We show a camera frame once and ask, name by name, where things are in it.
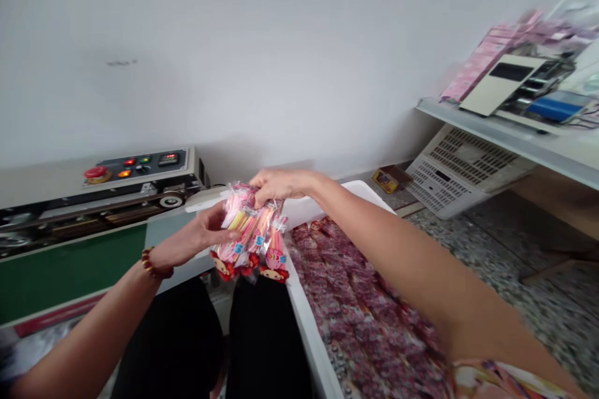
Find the woman's left hand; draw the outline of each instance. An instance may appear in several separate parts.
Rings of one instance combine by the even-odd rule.
[[[150,262],[159,271],[187,263],[198,252],[215,244],[238,239],[236,231],[221,229],[225,218],[224,201],[198,214],[177,233],[171,235],[150,252]]]

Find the control panel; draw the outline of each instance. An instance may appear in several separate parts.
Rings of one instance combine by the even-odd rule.
[[[169,171],[186,170],[187,157],[187,149],[180,149],[103,160],[84,172],[84,186],[160,175]]]

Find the lollipop packet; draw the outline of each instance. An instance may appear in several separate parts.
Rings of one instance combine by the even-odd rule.
[[[269,200],[256,210],[255,193],[258,189],[243,183],[230,185],[230,195],[225,203],[226,215],[222,228],[238,231],[236,241],[215,246],[211,251],[213,262],[225,281],[248,276],[252,281],[254,271],[265,257],[271,238],[271,229],[276,220],[280,223],[283,200]]]
[[[265,244],[265,263],[260,266],[260,274],[282,284],[289,278],[286,270],[287,255],[283,243],[287,217],[285,215],[275,216],[270,226],[269,240]]]
[[[230,243],[216,245],[210,251],[214,265],[225,281],[236,278],[239,275],[238,267],[247,262],[248,258],[244,253],[253,235],[258,215],[258,211],[253,208],[256,189],[243,183],[234,183],[229,188],[222,228],[238,231],[241,237]]]

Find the beaded bracelet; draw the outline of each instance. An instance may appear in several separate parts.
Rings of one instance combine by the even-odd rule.
[[[150,246],[148,249],[144,249],[142,251],[142,265],[146,269],[150,276],[155,277],[156,279],[168,279],[173,276],[175,270],[171,267],[168,271],[158,271],[150,262],[150,251],[153,250],[154,247]]]

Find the black pants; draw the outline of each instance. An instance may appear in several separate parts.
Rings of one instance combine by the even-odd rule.
[[[310,398],[311,382],[285,285],[241,278],[233,295],[228,399]],[[224,338],[198,278],[158,295],[120,363],[113,399],[207,398],[223,364]]]

